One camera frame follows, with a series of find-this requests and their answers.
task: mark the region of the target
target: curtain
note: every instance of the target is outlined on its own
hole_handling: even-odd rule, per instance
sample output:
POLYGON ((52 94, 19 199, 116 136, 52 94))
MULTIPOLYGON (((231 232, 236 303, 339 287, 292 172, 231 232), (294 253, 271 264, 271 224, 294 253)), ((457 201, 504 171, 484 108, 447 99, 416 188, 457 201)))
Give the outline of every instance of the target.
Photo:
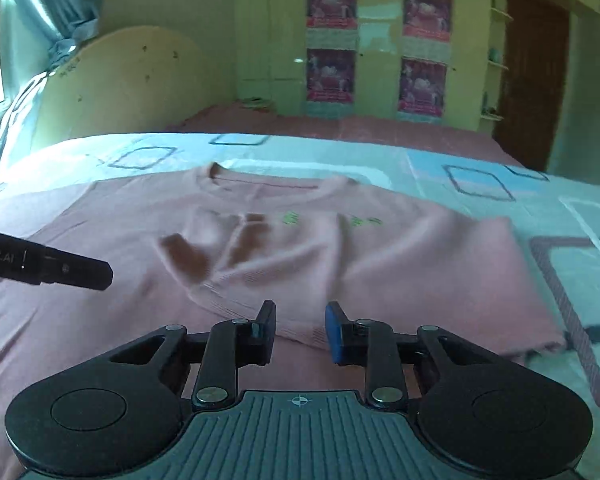
POLYGON ((13 1, 26 25, 45 38, 49 60, 46 71, 20 90, 0 124, 0 171, 28 153, 48 74, 97 36, 102 7, 102 0, 13 1))

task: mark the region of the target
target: cabinet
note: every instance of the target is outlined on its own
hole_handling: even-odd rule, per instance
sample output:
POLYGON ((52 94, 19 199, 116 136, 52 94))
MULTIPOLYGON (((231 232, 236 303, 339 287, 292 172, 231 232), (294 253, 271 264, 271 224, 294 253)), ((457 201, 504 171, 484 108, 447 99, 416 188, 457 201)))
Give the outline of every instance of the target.
POLYGON ((356 115, 395 119, 400 83, 402 0, 358 0, 356 115))
POLYGON ((269 2, 235 0, 239 80, 269 78, 269 2))
POLYGON ((478 130, 488 66, 491 0, 454 0, 444 123, 478 130))
MULTIPOLYGON (((358 0, 354 113, 395 119, 403 0, 358 0)), ((306 108, 306 0, 236 0, 237 94, 306 108)), ((454 0, 443 123, 477 130, 487 71, 491 0, 454 0)))

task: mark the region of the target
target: bed sheet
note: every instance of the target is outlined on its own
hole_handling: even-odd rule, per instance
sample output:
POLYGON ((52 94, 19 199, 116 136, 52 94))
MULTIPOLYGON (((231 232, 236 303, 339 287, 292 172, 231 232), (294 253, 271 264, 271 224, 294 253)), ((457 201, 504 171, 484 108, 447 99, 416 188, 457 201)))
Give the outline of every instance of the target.
POLYGON ((251 105, 253 102, 247 105, 243 102, 214 105, 164 131, 183 134, 189 132, 226 134, 240 131, 246 134, 370 142, 522 166, 512 156, 507 155, 490 136, 468 130, 440 124, 413 123, 377 117, 350 116, 339 120, 283 117, 272 112, 264 112, 262 109, 253 109, 251 105))
MULTIPOLYGON (((569 345, 561 354, 532 357, 528 366, 566 384, 589 405, 594 435, 579 471, 600 479, 600 187, 376 144, 246 134, 121 134, 69 140, 37 152, 0 174, 0 194, 186 170, 213 160, 235 171, 272 176, 339 173, 475 218, 510 217, 538 289, 569 345)), ((75 189, 77 199, 85 188, 75 189)), ((37 212, 40 227, 56 214, 37 212)), ((16 236, 32 234, 18 229, 0 228, 16 236)))

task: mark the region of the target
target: yellow wall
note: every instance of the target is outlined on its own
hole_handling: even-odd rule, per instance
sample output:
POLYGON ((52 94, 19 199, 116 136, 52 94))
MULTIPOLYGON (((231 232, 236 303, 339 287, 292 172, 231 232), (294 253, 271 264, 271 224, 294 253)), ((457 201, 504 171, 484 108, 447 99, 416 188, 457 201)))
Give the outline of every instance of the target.
POLYGON ((235 0, 104 0, 100 30, 157 25, 189 36, 235 87, 235 0))
MULTIPOLYGON (((306 0, 236 0, 238 96, 271 98, 285 115, 304 113, 306 0)), ((491 0, 454 0, 444 122, 477 130, 491 0)), ((355 113, 395 118, 402 0, 358 0, 360 47, 355 113)))
POLYGON ((573 78, 552 171, 600 184, 600 15, 580 16, 574 34, 573 78))

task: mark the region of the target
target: wooden headboard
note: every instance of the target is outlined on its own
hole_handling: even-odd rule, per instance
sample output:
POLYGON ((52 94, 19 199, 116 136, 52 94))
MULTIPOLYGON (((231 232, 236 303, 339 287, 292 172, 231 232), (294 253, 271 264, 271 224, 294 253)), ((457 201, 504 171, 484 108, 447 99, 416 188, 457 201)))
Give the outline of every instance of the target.
POLYGON ((163 130, 234 85, 191 39, 161 27, 118 30, 85 46, 49 78, 31 151, 78 137, 163 130))

